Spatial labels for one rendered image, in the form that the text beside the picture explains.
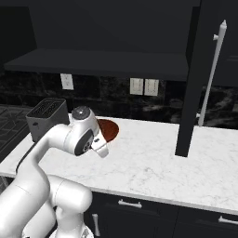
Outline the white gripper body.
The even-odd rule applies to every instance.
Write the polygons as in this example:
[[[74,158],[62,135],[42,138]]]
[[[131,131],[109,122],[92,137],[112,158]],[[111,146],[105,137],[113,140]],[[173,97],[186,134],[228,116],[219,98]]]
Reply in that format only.
[[[97,136],[94,137],[93,142],[91,144],[91,148],[101,158],[104,158],[109,154],[109,150],[107,147],[107,141],[100,133],[98,133]]]

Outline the brown bowl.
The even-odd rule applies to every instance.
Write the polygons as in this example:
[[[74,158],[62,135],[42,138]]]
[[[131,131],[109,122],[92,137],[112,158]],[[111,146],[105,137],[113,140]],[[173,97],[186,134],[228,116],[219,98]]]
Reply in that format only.
[[[119,126],[108,119],[98,119],[100,131],[107,142],[116,138],[119,133]]]

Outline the black lower cabinet door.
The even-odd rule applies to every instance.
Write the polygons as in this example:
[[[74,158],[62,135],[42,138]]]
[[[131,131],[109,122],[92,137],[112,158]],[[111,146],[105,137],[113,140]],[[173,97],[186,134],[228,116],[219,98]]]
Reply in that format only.
[[[92,192],[91,206],[85,212],[85,224],[93,232],[95,238],[107,238],[104,221],[105,194]]]

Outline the black open cabinet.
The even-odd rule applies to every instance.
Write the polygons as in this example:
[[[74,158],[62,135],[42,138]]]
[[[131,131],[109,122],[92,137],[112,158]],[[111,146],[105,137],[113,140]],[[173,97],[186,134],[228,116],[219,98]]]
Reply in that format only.
[[[0,0],[9,71],[183,81],[201,0]]]

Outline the black open cabinet door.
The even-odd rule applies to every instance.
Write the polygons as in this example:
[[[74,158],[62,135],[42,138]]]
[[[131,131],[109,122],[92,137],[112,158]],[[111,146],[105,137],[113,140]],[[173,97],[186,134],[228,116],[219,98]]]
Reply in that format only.
[[[202,88],[208,83],[216,49],[213,36],[218,34],[224,20],[227,31],[213,85],[238,87],[238,0],[201,0],[175,155],[188,156]]]

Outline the grey toaster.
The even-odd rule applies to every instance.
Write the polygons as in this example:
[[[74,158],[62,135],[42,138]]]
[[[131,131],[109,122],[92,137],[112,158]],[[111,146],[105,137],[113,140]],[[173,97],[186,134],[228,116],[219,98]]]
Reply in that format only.
[[[45,98],[26,114],[33,142],[57,124],[70,123],[65,99]]]

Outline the black drawer front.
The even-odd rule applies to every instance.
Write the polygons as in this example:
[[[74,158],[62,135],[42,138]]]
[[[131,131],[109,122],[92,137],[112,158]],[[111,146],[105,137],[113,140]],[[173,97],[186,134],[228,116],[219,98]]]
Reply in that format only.
[[[142,204],[142,208],[118,201]],[[107,194],[104,202],[108,238],[173,238],[179,208],[176,205]]]
[[[220,216],[238,221],[238,215],[182,206],[173,238],[238,238],[238,225],[220,223]]]

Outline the black hob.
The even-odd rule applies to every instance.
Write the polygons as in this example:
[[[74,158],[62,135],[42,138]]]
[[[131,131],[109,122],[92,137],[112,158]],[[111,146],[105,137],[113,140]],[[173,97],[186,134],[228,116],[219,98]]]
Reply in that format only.
[[[28,107],[0,104],[0,163],[30,133],[26,114]]]

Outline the white double wall switch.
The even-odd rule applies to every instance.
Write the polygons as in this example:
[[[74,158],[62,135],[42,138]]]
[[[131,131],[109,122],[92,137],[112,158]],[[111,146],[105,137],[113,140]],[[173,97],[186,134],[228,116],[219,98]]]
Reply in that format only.
[[[131,78],[129,90],[131,95],[156,97],[159,90],[159,80]]]

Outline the white wall outlet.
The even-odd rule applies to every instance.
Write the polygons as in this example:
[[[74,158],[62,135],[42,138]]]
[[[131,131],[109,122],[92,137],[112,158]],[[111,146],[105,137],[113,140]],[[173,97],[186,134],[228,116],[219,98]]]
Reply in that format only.
[[[60,79],[64,90],[73,90],[73,77],[70,74],[62,73]]]

